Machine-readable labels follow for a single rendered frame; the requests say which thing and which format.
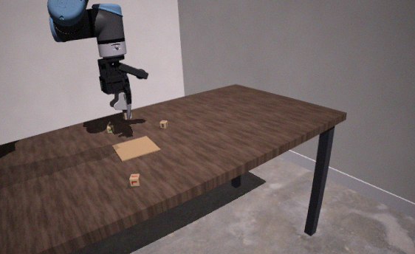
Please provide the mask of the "peach mat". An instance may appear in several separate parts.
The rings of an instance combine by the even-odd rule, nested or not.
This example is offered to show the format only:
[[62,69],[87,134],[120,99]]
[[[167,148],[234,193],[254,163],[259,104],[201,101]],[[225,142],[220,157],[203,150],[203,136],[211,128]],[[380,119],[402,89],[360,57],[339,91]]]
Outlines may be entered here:
[[160,151],[147,136],[119,143],[112,146],[119,158],[123,161]]

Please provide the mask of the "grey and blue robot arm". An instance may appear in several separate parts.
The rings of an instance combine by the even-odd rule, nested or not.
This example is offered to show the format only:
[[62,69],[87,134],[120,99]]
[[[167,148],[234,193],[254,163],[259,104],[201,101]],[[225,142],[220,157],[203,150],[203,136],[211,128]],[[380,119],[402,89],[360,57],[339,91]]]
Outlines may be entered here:
[[[93,4],[85,9],[89,0],[48,0],[49,25],[56,42],[97,38],[99,56],[115,58],[125,55],[126,41],[123,15],[118,4]],[[53,21],[53,22],[52,22]],[[67,33],[67,34],[66,34]],[[143,69],[120,63],[119,70],[147,79]]]

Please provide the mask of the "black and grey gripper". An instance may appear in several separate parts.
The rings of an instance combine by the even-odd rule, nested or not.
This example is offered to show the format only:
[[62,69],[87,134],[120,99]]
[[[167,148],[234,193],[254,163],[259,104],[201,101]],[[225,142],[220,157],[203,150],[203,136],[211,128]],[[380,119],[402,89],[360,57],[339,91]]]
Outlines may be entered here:
[[110,102],[110,106],[114,107],[115,110],[126,110],[129,120],[131,115],[130,83],[127,72],[118,69],[120,65],[119,61],[124,59],[125,57],[123,55],[115,58],[98,59],[97,62],[100,72],[101,91],[108,95],[114,94],[114,99]]

